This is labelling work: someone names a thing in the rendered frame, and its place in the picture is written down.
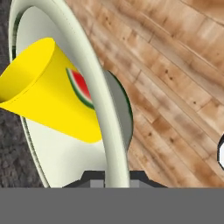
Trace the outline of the white round object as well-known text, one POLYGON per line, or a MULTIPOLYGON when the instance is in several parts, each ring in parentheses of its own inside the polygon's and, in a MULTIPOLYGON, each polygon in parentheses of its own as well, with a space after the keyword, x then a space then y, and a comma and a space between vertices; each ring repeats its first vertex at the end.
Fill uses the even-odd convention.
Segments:
POLYGON ((221 136, 217 146, 217 162, 224 171, 224 134, 221 136))

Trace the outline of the yellow cup with watermelon print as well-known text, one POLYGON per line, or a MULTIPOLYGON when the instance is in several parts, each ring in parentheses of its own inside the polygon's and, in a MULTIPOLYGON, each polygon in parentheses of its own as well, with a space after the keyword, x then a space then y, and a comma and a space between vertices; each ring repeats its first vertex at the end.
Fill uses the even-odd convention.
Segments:
POLYGON ((100 141, 96 113, 74 92, 69 69, 75 67, 53 38, 32 43, 0 74, 0 108, 86 143, 100 141))

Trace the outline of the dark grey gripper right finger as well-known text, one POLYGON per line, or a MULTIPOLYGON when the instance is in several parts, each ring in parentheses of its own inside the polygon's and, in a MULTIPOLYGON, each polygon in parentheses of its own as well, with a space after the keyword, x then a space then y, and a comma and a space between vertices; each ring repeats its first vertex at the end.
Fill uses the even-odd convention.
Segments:
POLYGON ((165 188, 165 185, 149 179, 144 171, 130 171, 129 175, 131 188, 165 188))

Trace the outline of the pale green bowl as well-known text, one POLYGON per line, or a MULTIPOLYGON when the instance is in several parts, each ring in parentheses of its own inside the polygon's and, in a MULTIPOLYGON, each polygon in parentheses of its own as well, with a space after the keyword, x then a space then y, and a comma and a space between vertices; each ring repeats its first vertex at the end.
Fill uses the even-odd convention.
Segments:
POLYGON ((127 188, 127 150, 133 135, 129 98, 120 81, 102 68, 88 37, 64 0, 12 0, 9 17, 10 63, 29 45, 52 38, 71 61, 73 91, 93 109, 101 140, 86 143, 21 115, 24 134, 46 187, 64 187, 84 171, 105 171, 105 187, 127 188))

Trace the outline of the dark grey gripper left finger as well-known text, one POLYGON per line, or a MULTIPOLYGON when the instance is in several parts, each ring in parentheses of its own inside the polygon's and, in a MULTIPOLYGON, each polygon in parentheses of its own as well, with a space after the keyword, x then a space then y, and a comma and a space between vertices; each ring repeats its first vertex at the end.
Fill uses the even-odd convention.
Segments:
POLYGON ((67 188, 104 188, 105 171, 84 171, 81 178, 66 185, 67 188))

